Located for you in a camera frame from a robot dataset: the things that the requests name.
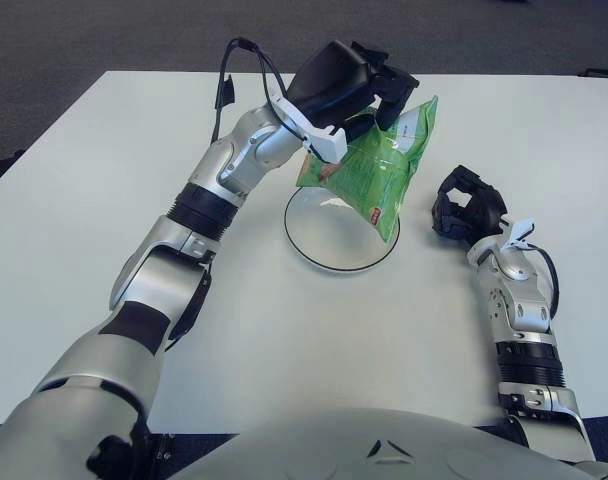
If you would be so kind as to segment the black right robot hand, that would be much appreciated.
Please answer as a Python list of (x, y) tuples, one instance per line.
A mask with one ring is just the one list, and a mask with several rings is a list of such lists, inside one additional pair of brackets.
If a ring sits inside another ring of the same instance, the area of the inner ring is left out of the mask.
[[(461, 206), (449, 199), (457, 190), (469, 194)], [(500, 220), (507, 213), (500, 193), (468, 168), (458, 165), (440, 185), (431, 209), (432, 228), (441, 237), (473, 245), (480, 239), (502, 232)]]

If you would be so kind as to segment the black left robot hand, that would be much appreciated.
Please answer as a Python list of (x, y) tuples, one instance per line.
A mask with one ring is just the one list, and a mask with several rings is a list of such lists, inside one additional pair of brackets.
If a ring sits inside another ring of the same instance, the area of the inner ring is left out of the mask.
[(388, 58), (383, 50), (334, 40), (296, 72), (287, 98), (314, 126), (343, 129), (347, 142), (374, 126), (386, 130), (419, 86)]

